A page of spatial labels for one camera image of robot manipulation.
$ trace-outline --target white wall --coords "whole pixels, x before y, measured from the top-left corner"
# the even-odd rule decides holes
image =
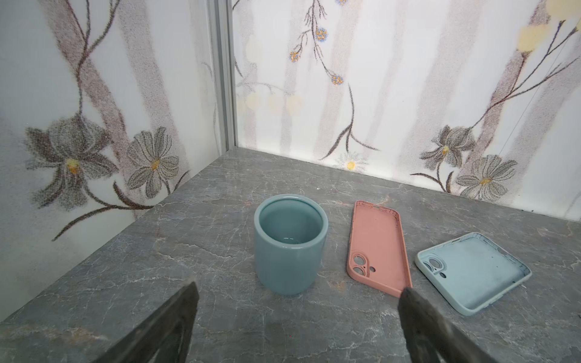
[[[109,2],[90,3],[89,43],[92,43],[105,29]],[[71,2],[81,28],[86,30],[84,4],[80,0]],[[103,205],[89,198],[85,205],[67,211],[58,201],[40,208],[33,201],[33,194],[52,181],[56,167],[26,169],[27,160],[31,159],[26,145],[27,129],[46,131],[57,120],[71,118],[78,112],[74,68],[65,53],[75,57],[75,52],[81,52],[82,48],[58,47],[58,39],[74,42],[79,32],[78,29],[77,34],[55,31],[63,24],[75,29],[70,22],[72,18],[56,16],[66,9],[63,5],[66,6],[65,0],[14,0],[0,5],[0,188],[3,195],[0,199],[3,211],[0,320],[143,213],[108,210],[75,224],[52,241],[69,222]],[[141,27],[131,27],[132,21]],[[221,145],[214,121],[215,97],[208,69],[211,56],[204,1],[121,0],[111,29],[89,61],[94,69],[82,76],[84,117],[127,143],[141,131],[155,134],[157,128],[166,127],[166,134],[173,142],[167,155],[179,158],[176,176],[167,181],[171,191],[186,170],[190,172],[182,183],[218,156]],[[98,85],[91,83],[96,78],[101,80]],[[157,82],[152,84],[144,79]],[[99,94],[99,87],[103,85],[110,96]],[[152,104],[157,105],[155,109],[148,107]],[[106,124],[104,114],[111,116],[109,120],[113,124]],[[124,123],[123,135],[115,134],[119,126],[115,122]],[[153,198],[146,196],[144,186],[130,191],[127,181],[137,166],[123,164],[114,154],[112,144],[99,153],[119,171],[111,177],[85,178],[89,190],[98,198],[124,205],[113,192],[113,181],[134,201],[147,206],[167,196],[164,185]],[[120,155],[127,161],[125,153],[126,150],[121,150]],[[86,176],[83,163],[80,165]]]
[[[581,2],[321,0],[327,15],[315,2],[315,28],[324,41],[304,23],[311,5],[252,0],[234,9],[241,146],[581,218]],[[347,151],[349,86],[350,131],[372,148],[350,138]],[[431,170],[420,155],[441,155],[448,145],[432,140],[447,125],[465,132],[464,147],[456,143],[459,161]],[[486,157],[485,175],[471,179]]]

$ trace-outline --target marble countertop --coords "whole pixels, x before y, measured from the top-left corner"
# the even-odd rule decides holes
[[[317,280],[276,295],[253,265],[253,213],[269,196],[318,202],[329,234]],[[353,205],[401,215],[414,288],[501,362],[581,361],[581,224],[281,156],[233,149],[0,324],[2,362],[88,362],[190,276],[200,292],[189,362],[407,362],[397,299],[345,270]],[[414,265],[480,232],[533,276],[463,317]]]

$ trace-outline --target wall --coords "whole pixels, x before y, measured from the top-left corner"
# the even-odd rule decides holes
[[[219,155],[205,4],[0,5],[0,320]]]
[[[234,4],[241,146],[581,218],[581,2]]]

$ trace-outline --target flower illustration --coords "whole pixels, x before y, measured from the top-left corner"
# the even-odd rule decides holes
[[[366,159],[355,152],[341,154],[336,162],[336,168],[347,169],[355,172],[364,172],[367,166]]]
[[[337,74],[333,74],[331,76],[331,82],[333,82],[333,84],[335,84],[335,85],[338,86],[338,85],[340,85],[340,84],[343,83],[343,77],[341,77],[341,76],[339,76]]]
[[[127,156],[137,169],[127,182],[129,189],[136,189],[145,184],[145,195],[153,198],[162,188],[162,181],[167,183],[178,174],[177,156],[166,156],[171,149],[171,137],[166,135],[165,127],[158,127],[155,137],[149,131],[141,131],[127,149]]]
[[[327,31],[325,28],[317,28],[315,33],[317,35],[317,41],[324,42],[327,40]]]
[[[426,160],[426,168],[435,170],[446,161],[453,167],[462,166],[462,151],[474,148],[474,136],[470,128],[458,126],[450,129],[446,125],[440,134],[432,140],[438,148],[434,151],[422,152],[420,159]]]
[[[53,122],[47,131],[27,128],[26,136],[33,156],[26,167],[56,169],[52,182],[33,197],[39,207],[55,200],[66,210],[83,206],[86,179],[109,178],[119,171],[99,153],[111,143],[107,132],[79,114]]]
[[[290,60],[291,60],[291,62],[293,62],[293,63],[294,62],[298,62],[299,61],[299,58],[300,58],[300,54],[299,54],[298,51],[297,52],[291,52],[290,53]]]
[[[472,175],[462,175],[456,178],[456,183],[467,186],[461,196],[494,202],[506,194],[507,188],[499,181],[507,180],[515,174],[512,168],[517,164],[514,160],[502,163],[498,155],[488,155],[475,160],[472,165]]]

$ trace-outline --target light blue ceramic cup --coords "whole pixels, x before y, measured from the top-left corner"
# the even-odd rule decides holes
[[[268,198],[254,213],[256,274],[267,288],[298,294],[317,277],[329,221],[320,205],[297,194]]]

